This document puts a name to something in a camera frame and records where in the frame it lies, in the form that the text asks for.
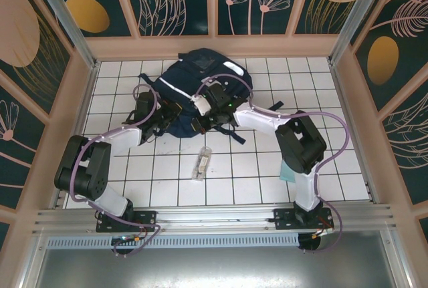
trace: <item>backpack strap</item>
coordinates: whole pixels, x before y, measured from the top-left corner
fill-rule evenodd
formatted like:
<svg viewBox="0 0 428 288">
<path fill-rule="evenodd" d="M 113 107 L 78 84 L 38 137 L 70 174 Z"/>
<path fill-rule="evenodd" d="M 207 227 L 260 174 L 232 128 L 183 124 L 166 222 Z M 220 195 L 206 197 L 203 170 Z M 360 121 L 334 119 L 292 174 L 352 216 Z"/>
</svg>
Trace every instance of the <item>backpack strap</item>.
<svg viewBox="0 0 428 288">
<path fill-rule="evenodd" d="M 268 110 L 276 111 L 279 108 L 281 108 L 283 105 L 284 105 L 284 103 L 282 101 L 278 101 L 273 106 L 271 106 L 270 108 L 268 108 Z"/>
<path fill-rule="evenodd" d="M 153 85 L 153 81 L 148 77 L 147 74 L 145 73 L 141 73 L 139 76 L 139 78 L 142 78 L 148 85 L 152 86 Z"/>
<path fill-rule="evenodd" d="M 244 144 L 247 141 L 246 139 L 241 138 L 240 136 L 238 136 L 235 133 L 235 127 L 233 127 L 233 130 L 228 130 L 228 129 L 222 128 L 221 126 L 214 126 L 213 129 L 224 134 L 224 135 L 226 135 L 226 136 L 231 136 L 236 141 L 238 141 L 240 144 Z"/>
</svg>

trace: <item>ventilated metal strip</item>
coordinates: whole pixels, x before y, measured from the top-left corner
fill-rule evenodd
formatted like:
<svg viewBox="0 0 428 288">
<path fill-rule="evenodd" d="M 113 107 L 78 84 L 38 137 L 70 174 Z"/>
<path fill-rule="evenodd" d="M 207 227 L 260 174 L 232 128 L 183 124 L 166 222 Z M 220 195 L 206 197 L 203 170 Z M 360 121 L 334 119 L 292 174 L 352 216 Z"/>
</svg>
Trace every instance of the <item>ventilated metal strip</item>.
<svg viewBox="0 0 428 288">
<path fill-rule="evenodd" d="M 47 249 L 112 249 L 113 237 L 50 237 Z M 118 249 L 139 247 L 142 241 L 127 243 Z M 298 246 L 298 234 L 254 235 L 163 235 L 154 238 L 147 248 L 222 248 Z"/>
</svg>

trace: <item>metal base plate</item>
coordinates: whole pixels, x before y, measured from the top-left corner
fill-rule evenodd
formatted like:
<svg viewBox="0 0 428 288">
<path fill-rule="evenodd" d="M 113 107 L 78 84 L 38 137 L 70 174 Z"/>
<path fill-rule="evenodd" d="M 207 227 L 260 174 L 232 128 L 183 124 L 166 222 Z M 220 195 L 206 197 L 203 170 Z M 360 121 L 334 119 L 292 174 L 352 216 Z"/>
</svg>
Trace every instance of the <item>metal base plate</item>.
<svg viewBox="0 0 428 288">
<path fill-rule="evenodd" d="M 276 230 L 294 230 L 294 229 L 322 229 L 326 225 L 321 221 L 325 221 L 330 227 L 334 228 L 332 211 L 329 208 L 321 208 L 318 213 L 318 218 L 310 222 L 308 225 L 302 225 L 294 216 L 294 209 L 275 209 L 274 222 Z"/>
<path fill-rule="evenodd" d="M 153 225 L 156 223 L 156 211 L 134 211 L 134 223 L 143 223 Z M 154 232 L 154 227 L 146 227 L 148 233 Z M 97 233 L 139 233 L 140 228 L 124 225 L 115 221 L 106 215 L 99 213 L 96 224 Z"/>
</svg>

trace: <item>light blue cloth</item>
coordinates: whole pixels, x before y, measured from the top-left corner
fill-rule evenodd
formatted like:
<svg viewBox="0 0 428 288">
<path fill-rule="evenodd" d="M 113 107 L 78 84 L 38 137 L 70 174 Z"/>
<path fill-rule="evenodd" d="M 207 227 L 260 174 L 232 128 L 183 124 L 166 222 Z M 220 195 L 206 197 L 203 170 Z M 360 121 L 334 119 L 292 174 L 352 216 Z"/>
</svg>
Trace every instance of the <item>light blue cloth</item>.
<svg viewBox="0 0 428 288">
<path fill-rule="evenodd" d="M 282 160 L 280 179 L 288 182 L 296 183 L 294 180 L 294 171 Z"/>
</svg>

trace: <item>white tile floor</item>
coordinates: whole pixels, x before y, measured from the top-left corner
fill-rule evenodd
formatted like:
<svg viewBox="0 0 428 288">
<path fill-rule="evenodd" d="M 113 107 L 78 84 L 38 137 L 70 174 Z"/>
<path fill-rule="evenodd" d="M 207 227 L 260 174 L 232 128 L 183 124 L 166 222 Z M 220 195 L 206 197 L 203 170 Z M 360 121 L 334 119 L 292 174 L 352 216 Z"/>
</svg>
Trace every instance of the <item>white tile floor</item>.
<svg viewBox="0 0 428 288">
<path fill-rule="evenodd" d="M 234 59 L 251 73 L 255 104 L 268 108 L 283 101 L 283 113 L 326 111 L 344 118 L 328 64 L 322 57 Z M 132 89 L 144 72 L 158 77 L 174 60 L 103 62 L 94 88 L 84 135 L 93 137 L 121 125 L 134 109 Z M 312 117 L 327 145 L 325 158 L 343 143 L 344 132 L 330 118 Z M 126 151 L 110 162 L 110 184 L 136 207 L 259 204 L 292 202 L 296 187 L 279 179 L 281 154 L 276 139 L 261 132 L 237 129 L 247 140 L 240 145 L 210 131 L 191 139 L 164 135 Z M 212 157 L 207 178 L 191 180 L 202 146 Z M 369 200 L 352 143 L 321 171 L 320 193 L 326 200 Z M 68 198 L 66 208 L 86 207 Z"/>
</svg>

